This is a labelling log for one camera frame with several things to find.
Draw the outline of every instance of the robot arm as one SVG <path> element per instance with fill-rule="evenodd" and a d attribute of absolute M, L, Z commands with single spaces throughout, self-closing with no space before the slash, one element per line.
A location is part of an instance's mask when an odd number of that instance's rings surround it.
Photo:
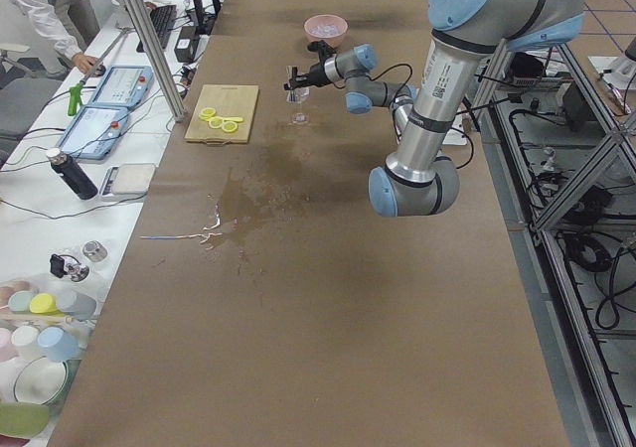
<path fill-rule="evenodd" d="M 376 63 L 375 56 L 367 58 L 373 53 L 367 46 L 325 59 L 320 65 L 323 82 L 347 82 L 351 112 L 385 105 L 396 116 L 401 142 L 369 179 L 376 212 L 398 217 L 448 209 L 457 197 L 459 178 L 440 147 L 480 61 L 494 53 L 502 39 L 509 41 L 511 52 L 571 40 L 582 26 L 582 8 L 583 0 L 430 0 L 433 45 L 414 100 L 410 91 L 391 85 L 389 101 L 382 101 L 387 104 L 377 104 L 379 87 L 370 85 L 376 81 L 361 81 Z"/>

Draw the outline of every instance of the person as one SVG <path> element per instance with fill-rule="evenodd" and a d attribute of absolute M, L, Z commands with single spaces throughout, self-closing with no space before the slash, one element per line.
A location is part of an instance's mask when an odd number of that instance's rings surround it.
<path fill-rule="evenodd" d="M 115 0 L 123 5 L 123 0 Z M 13 0 L 35 31 L 53 43 L 67 62 L 86 74 L 97 61 L 84 53 L 99 33 L 90 0 Z"/>

